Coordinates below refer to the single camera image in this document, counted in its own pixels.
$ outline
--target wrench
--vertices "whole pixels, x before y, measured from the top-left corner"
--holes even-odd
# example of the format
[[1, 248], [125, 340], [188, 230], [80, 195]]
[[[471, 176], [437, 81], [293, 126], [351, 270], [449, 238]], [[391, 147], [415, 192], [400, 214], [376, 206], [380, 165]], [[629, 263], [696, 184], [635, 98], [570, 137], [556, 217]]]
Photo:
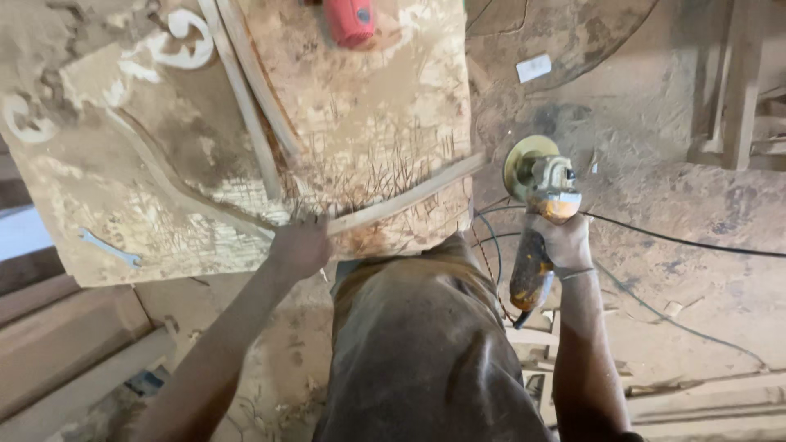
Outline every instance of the wrench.
[[123, 250], [112, 247], [111, 245], [93, 236], [93, 234], [84, 227], [79, 228], [79, 237], [82, 238], [82, 241], [91, 242], [97, 245], [98, 247], [104, 249], [106, 252], [109, 252], [112, 255], [117, 256], [121, 260], [126, 261], [128, 267], [139, 268], [139, 265], [137, 264], [137, 261], [139, 261], [139, 255], [134, 255], [132, 253], [125, 253]]

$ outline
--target yellow angle grinder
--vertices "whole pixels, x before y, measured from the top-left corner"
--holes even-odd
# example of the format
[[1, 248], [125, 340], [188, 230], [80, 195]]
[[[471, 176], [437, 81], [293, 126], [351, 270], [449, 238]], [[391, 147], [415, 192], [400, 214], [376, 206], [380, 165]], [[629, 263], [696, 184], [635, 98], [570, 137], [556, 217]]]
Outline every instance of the yellow angle grinder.
[[[513, 146], [502, 180], [510, 196], [527, 206], [527, 213], [537, 213], [555, 224], [568, 221], [582, 202], [571, 161], [542, 135], [526, 137]], [[510, 278], [510, 302], [521, 309], [513, 327], [520, 329], [545, 303], [553, 279], [554, 264], [546, 255], [543, 236], [524, 227]]]

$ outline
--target red tool handle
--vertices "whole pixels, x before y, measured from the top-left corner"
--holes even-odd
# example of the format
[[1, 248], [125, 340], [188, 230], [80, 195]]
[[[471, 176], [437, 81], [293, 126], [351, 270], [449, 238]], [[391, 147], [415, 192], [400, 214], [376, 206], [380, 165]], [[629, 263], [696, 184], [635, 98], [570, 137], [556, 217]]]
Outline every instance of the red tool handle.
[[374, 35], [371, 0], [325, 0], [322, 9], [338, 46], [352, 48]]

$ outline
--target person's left hand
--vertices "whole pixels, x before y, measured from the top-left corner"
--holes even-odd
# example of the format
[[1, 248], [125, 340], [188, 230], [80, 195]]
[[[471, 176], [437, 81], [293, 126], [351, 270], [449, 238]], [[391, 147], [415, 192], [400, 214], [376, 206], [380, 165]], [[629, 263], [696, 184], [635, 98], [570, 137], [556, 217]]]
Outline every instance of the person's left hand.
[[323, 268], [328, 263], [331, 252], [328, 217], [318, 219], [316, 215], [309, 215], [305, 221], [276, 230], [267, 259], [297, 282], [309, 278]]

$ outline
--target dirty cloth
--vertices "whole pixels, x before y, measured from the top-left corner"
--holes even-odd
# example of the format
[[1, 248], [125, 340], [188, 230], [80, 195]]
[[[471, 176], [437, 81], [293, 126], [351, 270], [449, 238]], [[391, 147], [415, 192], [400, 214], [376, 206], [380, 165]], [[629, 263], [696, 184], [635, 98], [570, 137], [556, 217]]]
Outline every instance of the dirty cloth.
[[554, 440], [524, 390], [494, 283], [461, 236], [353, 266], [333, 291], [314, 441]]

